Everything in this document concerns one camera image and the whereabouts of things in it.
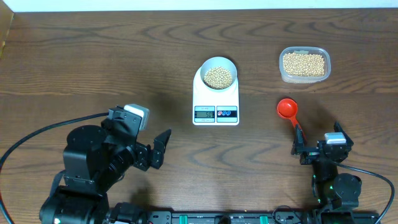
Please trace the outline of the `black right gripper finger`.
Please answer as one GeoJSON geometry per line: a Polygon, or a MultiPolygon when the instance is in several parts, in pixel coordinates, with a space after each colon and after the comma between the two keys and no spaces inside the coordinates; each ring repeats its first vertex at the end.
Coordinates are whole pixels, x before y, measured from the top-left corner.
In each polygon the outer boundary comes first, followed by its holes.
{"type": "Polygon", "coordinates": [[[353,146],[354,142],[353,140],[346,134],[346,132],[343,130],[341,124],[338,121],[335,121],[334,125],[333,125],[333,129],[335,133],[338,133],[339,136],[341,136],[341,138],[345,139],[345,143],[347,145],[353,146]]]}
{"type": "Polygon", "coordinates": [[[307,140],[299,124],[295,126],[294,133],[295,138],[292,145],[291,155],[299,155],[304,152],[307,140]]]}

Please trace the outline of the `red measuring scoop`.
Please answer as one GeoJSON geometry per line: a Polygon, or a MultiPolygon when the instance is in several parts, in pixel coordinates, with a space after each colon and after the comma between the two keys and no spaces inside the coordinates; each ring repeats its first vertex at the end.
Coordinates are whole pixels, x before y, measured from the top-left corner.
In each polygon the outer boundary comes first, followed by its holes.
{"type": "Polygon", "coordinates": [[[281,99],[277,104],[276,112],[282,119],[289,120],[294,128],[298,126],[300,129],[302,129],[299,122],[296,119],[296,115],[298,112],[298,105],[293,99],[291,98],[281,99]]]}

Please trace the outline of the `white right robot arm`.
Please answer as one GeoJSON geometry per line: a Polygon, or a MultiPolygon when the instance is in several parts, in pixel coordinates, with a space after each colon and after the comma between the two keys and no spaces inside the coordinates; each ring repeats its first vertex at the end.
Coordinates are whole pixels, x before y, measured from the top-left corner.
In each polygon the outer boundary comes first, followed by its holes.
{"type": "Polygon", "coordinates": [[[312,166],[312,190],[319,203],[318,208],[304,213],[304,223],[354,223],[353,209],[359,206],[362,181],[358,176],[338,172],[354,142],[339,123],[333,128],[324,140],[309,147],[301,127],[295,126],[291,154],[300,156],[301,165],[312,166]]]}

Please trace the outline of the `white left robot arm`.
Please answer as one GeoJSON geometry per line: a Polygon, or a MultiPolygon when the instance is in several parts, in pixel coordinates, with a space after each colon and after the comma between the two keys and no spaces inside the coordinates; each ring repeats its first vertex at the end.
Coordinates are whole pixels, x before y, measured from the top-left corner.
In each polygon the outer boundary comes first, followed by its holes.
{"type": "Polygon", "coordinates": [[[99,126],[72,130],[63,151],[64,170],[53,180],[42,205],[42,223],[148,223],[149,212],[131,203],[110,208],[107,192],[130,167],[147,171],[164,162],[170,129],[153,145],[137,141],[146,126],[148,109],[138,105],[109,109],[99,126]]]}

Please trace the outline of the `white digital kitchen scale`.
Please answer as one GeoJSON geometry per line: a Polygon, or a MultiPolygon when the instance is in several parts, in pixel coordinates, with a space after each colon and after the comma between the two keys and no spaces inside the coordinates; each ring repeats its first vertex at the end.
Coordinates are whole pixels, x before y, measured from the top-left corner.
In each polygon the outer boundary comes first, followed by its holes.
{"type": "Polygon", "coordinates": [[[212,90],[200,78],[193,79],[192,123],[197,126],[239,124],[239,82],[226,90],[212,90]]]}

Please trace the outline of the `white round bowl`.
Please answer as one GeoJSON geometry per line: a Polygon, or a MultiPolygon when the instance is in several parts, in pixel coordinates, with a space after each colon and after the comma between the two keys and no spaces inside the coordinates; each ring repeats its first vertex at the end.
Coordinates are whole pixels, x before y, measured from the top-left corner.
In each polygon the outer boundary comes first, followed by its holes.
{"type": "Polygon", "coordinates": [[[212,90],[226,90],[237,81],[235,64],[225,57],[212,57],[206,60],[200,68],[202,82],[212,90]]]}

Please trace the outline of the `clear plastic container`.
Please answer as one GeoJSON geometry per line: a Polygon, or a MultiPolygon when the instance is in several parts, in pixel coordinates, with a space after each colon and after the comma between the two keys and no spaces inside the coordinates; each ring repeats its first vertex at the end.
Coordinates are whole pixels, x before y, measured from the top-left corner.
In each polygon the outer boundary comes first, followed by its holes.
{"type": "Polygon", "coordinates": [[[329,53],[319,47],[287,47],[279,56],[279,70],[287,83],[316,83],[331,73],[329,53]]]}

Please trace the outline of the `pile of soybeans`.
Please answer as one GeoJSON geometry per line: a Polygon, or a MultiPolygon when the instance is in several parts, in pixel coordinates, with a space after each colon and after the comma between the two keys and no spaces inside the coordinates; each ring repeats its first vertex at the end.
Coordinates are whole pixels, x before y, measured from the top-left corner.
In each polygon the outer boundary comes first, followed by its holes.
{"type": "MultiPolygon", "coordinates": [[[[330,58],[326,53],[291,50],[279,57],[280,74],[287,83],[316,83],[330,72],[330,58]]],[[[195,75],[194,84],[211,90],[225,90],[238,81],[238,68],[228,58],[213,57],[205,61],[195,75]]]]}

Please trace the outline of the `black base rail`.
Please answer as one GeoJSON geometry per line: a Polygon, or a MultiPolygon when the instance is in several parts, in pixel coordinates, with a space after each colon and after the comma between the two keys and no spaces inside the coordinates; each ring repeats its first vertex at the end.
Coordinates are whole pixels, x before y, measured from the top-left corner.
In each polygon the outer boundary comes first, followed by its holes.
{"type": "Polygon", "coordinates": [[[130,203],[119,203],[109,211],[103,223],[123,224],[295,224],[295,223],[376,223],[374,212],[297,211],[279,206],[271,212],[175,212],[145,210],[130,203]]]}

